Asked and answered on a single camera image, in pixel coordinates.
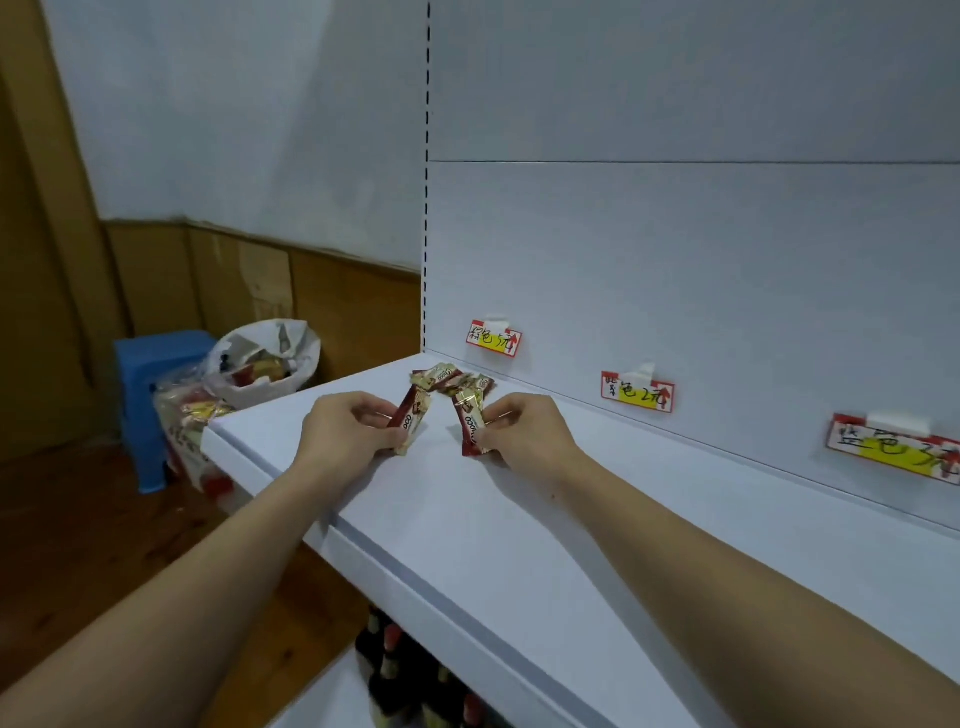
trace brown floor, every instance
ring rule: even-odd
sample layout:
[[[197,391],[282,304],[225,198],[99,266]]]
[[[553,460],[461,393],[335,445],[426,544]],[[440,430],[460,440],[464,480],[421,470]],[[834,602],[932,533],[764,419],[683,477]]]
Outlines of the brown floor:
[[[139,495],[119,446],[0,466],[0,692],[223,519],[189,485]],[[350,644],[366,610],[362,595],[300,546],[204,728],[269,723]]]

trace lower shelf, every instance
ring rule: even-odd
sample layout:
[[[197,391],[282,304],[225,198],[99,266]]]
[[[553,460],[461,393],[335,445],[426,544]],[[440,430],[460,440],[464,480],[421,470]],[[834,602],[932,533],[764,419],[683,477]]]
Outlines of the lower shelf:
[[[422,728],[418,716],[413,728]],[[356,655],[348,649],[324,670],[270,728],[373,727],[367,685],[360,675]]]

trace red and yellow price tag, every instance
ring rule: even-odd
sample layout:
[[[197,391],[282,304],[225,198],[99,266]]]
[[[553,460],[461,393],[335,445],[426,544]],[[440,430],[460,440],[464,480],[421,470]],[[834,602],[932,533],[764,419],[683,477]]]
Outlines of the red and yellow price tag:
[[[674,386],[668,381],[652,381],[649,387],[635,387],[620,379],[616,372],[604,372],[600,394],[605,400],[622,401],[657,412],[673,412]]]
[[[960,443],[867,427],[866,419],[833,415],[827,447],[934,480],[960,485]]]
[[[520,339],[523,334],[514,331],[512,328],[506,328],[501,331],[491,331],[482,321],[474,321],[470,324],[470,331],[467,334],[467,343],[475,347],[486,349],[489,352],[502,353],[504,356],[513,358],[516,356],[516,350],[520,347]]]

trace red bottle cap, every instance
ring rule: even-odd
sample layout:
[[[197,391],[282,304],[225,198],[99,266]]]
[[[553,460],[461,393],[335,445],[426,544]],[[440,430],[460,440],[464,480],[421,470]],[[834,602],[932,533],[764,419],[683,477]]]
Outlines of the red bottle cap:
[[[383,631],[383,648],[387,652],[393,652],[396,646],[400,644],[400,638],[403,637],[403,630],[399,624],[391,624]]]
[[[472,692],[464,700],[464,723],[480,726],[483,723],[483,701]]]

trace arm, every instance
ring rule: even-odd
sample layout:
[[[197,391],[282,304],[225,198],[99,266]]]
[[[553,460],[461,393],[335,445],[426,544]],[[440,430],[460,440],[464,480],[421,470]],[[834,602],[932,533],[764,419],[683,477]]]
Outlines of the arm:
[[[482,447],[552,489],[739,725],[956,725],[960,686],[604,470],[550,398],[510,395],[484,416]]]
[[[290,469],[0,696],[0,725],[196,725],[307,529],[402,442],[383,429],[395,411],[359,392],[318,399]]]

